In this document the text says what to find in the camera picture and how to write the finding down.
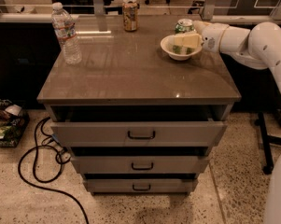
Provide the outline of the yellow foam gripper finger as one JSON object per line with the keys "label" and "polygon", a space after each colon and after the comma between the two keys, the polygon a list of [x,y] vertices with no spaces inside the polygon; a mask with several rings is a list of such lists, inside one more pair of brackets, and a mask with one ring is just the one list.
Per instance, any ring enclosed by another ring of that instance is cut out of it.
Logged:
{"label": "yellow foam gripper finger", "polygon": [[199,34],[174,35],[174,44],[186,48],[196,49],[201,46],[202,38]]}
{"label": "yellow foam gripper finger", "polygon": [[198,34],[206,35],[209,33],[211,23],[205,21],[194,21],[193,26]]}

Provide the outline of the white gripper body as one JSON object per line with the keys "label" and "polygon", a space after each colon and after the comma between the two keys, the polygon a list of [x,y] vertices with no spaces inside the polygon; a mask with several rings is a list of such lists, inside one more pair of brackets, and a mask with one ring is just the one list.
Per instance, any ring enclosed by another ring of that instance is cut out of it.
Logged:
{"label": "white gripper body", "polygon": [[203,49],[211,52],[224,52],[225,43],[223,42],[223,36],[228,28],[228,24],[205,22],[201,33]]}

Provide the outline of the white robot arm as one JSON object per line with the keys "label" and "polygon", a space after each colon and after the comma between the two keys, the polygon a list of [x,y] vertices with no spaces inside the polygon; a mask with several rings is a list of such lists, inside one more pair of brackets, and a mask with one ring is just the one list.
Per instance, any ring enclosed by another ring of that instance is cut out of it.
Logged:
{"label": "white robot arm", "polygon": [[[172,45],[176,54],[192,54],[196,49],[220,52],[253,69],[268,69],[281,94],[281,28],[262,22],[253,29],[224,23],[191,21],[193,30],[177,33]],[[264,171],[271,175],[263,224],[281,224],[281,155]]]}

